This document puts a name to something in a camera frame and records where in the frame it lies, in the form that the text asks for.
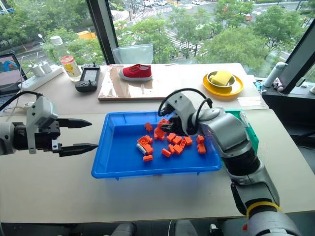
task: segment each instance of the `yellow tape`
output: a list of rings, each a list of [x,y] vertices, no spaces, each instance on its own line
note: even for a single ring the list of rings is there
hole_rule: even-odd
[[[246,211],[246,218],[248,219],[249,218],[249,214],[250,214],[250,211],[253,210],[255,207],[258,207],[258,206],[272,206],[274,208],[276,208],[277,210],[279,211],[282,211],[282,209],[274,204],[274,203],[270,203],[270,202],[257,202],[257,203],[253,203],[250,205],[249,208],[247,208],[247,211]]]

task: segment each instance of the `power strip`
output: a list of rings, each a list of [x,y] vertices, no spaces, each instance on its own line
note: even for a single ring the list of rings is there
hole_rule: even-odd
[[[22,82],[22,86],[21,84],[19,84],[18,85],[19,88],[22,87],[23,91],[33,91],[42,86],[43,84],[47,83],[51,79],[55,78],[57,75],[63,73],[63,68],[61,66],[51,65],[51,69],[52,71],[45,74],[44,76],[37,77],[34,75],[30,77],[29,79]]]

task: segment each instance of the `red shoe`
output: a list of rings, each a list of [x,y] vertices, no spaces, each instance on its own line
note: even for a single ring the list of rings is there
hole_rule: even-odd
[[[148,81],[152,79],[151,66],[136,64],[126,67],[119,71],[119,76],[129,81]]]

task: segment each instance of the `yellow sponge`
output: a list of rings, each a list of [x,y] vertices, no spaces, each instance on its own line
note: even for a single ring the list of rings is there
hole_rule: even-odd
[[[215,85],[226,86],[232,74],[225,70],[218,70],[215,75],[210,76],[210,81]]]

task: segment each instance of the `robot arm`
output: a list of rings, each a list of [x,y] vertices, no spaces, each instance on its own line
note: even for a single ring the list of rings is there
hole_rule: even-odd
[[[94,144],[74,144],[63,147],[58,143],[60,127],[81,128],[92,125],[82,119],[58,118],[55,106],[46,97],[39,95],[36,102],[27,111],[27,124],[22,122],[0,122],[0,155],[13,154],[16,150],[36,150],[59,153],[59,156],[71,156],[91,151]]]
[[[223,108],[198,111],[180,91],[161,104],[160,116],[173,114],[162,130],[178,135],[199,133],[210,139],[225,163],[238,210],[249,218],[251,236],[288,236],[300,233],[294,223],[279,211],[279,195],[262,161],[255,156],[244,123]]]

